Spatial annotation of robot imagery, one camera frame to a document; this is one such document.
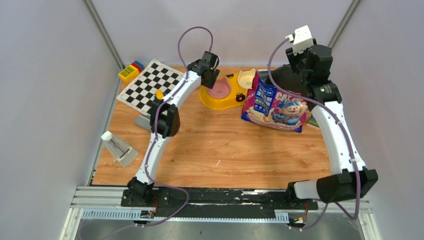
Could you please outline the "colourful pet food bag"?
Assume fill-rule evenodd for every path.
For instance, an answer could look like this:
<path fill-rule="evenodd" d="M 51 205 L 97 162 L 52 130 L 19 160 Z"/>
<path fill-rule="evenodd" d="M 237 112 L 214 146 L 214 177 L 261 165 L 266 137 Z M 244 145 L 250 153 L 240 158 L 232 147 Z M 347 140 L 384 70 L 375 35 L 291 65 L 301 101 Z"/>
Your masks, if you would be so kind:
<path fill-rule="evenodd" d="M 307 102 L 265 83 L 256 71 L 247 91 L 241 119 L 277 130 L 300 133 L 307 120 Z"/>

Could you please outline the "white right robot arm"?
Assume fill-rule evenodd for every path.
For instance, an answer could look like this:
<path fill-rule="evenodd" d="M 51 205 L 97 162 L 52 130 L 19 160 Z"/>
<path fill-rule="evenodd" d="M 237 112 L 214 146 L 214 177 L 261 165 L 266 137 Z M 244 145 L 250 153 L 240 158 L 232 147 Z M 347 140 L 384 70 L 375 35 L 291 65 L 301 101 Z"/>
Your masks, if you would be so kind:
<path fill-rule="evenodd" d="M 286 204 L 298 209 L 308 200 L 338 203 L 362 199 L 378 181 L 375 169 L 367 168 L 352 140 L 346 124 L 341 93 L 329 79 L 333 63 L 330 47 L 313 44 L 295 53 L 285 51 L 289 65 L 298 75 L 302 89 L 298 97 L 307 102 L 317 120 L 330 161 L 331 174 L 317 180 L 290 182 Z"/>

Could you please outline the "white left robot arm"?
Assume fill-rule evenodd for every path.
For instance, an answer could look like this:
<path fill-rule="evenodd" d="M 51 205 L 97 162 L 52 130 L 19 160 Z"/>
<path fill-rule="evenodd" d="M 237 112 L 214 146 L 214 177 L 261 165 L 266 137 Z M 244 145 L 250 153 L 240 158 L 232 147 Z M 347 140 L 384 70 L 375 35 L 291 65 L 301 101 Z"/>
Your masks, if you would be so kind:
<path fill-rule="evenodd" d="M 134 199 L 140 206 L 153 201 L 153 186 L 162 156 L 180 129 L 179 110 L 189 95 L 199 86 L 212 89 L 218 79 L 220 57 L 205 51 L 202 58 L 185 65 L 185 73 L 176 87 L 162 99 L 154 99 L 149 110 L 151 135 L 142 165 L 123 191 L 124 200 Z"/>

